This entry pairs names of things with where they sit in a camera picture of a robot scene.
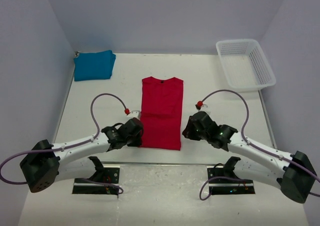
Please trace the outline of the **red t shirt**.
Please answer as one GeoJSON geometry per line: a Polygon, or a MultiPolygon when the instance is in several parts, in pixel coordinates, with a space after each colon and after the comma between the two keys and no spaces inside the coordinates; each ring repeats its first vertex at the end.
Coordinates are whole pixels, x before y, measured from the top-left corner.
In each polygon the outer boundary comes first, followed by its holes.
{"type": "Polygon", "coordinates": [[[181,149],[183,96],[184,81],[179,78],[142,79],[142,147],[177,151],[181,149]]]}

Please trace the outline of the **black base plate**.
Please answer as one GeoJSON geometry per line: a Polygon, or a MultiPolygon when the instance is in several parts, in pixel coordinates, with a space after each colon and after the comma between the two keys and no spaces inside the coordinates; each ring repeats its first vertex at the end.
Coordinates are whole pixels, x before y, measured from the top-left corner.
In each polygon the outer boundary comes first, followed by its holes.
{"type": "MultiPolygon", "coordinates": [[[[224,166],[218,164],[207,167],[208,179],[217,176],[227,176],[224,172],[224,166]]],[[[211,195],[240,195],[240,194],[255,194],[254,183],[252,180],[238,182],[227,179],[214,179],[209,184],[209,193],[211,195]]]]}
{"type": "Polygon", "coordinates": [[[105,165],[104,171],[90,181],[100,182],[95,184],[87,182],[81,178],[76,178],[73,183],[72,194],[90,194],[90,195],[120,195],[119,186],[120,166],[105,165]]]}

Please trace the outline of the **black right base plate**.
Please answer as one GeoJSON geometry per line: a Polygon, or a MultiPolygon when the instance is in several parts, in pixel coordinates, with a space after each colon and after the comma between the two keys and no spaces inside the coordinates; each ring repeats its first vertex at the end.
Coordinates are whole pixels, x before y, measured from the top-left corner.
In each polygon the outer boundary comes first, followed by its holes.
{"type": "MultiPolygon", "coordinates": [[[[207,167],[208,179],[217,176],[227,176],[224,172],[224,166],[218,164],[207,167]]],[[[227,179],[214,179],[209,184],[209,193],[211,195],[240,195],[240,194],[255,194],[254,183],[252,180],[238,182],[227,179]]]]}

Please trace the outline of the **white perforated plastic basket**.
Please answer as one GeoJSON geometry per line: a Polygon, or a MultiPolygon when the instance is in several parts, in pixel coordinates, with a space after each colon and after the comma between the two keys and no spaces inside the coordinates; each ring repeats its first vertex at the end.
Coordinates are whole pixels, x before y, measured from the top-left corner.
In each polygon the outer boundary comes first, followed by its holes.
{"type": "Polygon", "coordinates": [[[259,91],[276,84],[272,68],[256,40],[219,41],[216,50],[226,81],[235,91],[259,91]]]}

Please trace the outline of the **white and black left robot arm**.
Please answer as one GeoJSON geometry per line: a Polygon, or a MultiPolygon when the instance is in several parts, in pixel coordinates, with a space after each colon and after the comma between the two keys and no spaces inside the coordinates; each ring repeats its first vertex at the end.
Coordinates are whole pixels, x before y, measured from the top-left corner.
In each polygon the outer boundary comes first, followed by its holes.
{"type": "Polygon", "coordinates": [[[104,170],[98,153],[124,146],[140,147],[143,124],[137,118],[103,128],[98,135],[67,143],[38,142],[20,162],[20,168],[32,193],[47,189],[56,181],[84,178],[103,179],[104,170]]]}

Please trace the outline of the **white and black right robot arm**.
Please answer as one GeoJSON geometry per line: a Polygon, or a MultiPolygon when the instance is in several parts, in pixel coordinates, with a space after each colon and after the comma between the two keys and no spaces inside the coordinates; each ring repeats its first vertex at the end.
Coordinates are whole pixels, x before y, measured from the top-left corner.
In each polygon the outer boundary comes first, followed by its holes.
{"type": "Polygon", "coordinates": [[[258,181],[279,189],[294,202],[305,203],[315,181],[320,179],[304,153],[291,154],[265,146],[231,126],[217,125],[205,111],[189,117],[183,136],[194,141],[204,140],[216,149],[234,153],[221,172],[206,183],[258,181]]]}

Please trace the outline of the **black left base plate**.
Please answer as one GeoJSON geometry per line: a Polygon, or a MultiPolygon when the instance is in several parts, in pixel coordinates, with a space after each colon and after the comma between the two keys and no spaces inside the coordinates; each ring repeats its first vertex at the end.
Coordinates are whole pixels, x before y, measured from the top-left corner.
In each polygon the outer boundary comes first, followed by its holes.
{"type": "Polygon", "coordinates": [[[100,182],[95,184],[87,182],[81,178],[76,178],[73,183],[72,194],[90,194],[90,195],[120,195],[119,186],[120,166],[105,165],[104,171],[90,181],[100,182]]]}

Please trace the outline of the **folded blue t shirt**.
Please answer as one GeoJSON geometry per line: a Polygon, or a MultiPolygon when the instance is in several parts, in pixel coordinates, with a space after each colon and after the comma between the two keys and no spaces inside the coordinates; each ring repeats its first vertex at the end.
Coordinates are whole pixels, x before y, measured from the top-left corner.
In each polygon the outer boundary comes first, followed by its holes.
{"type": "Polygon", "coordinates": [[[116,55],[111,50],[79,53],[73,61],[75,81],[107,80],[112,77],[116,55]]]}

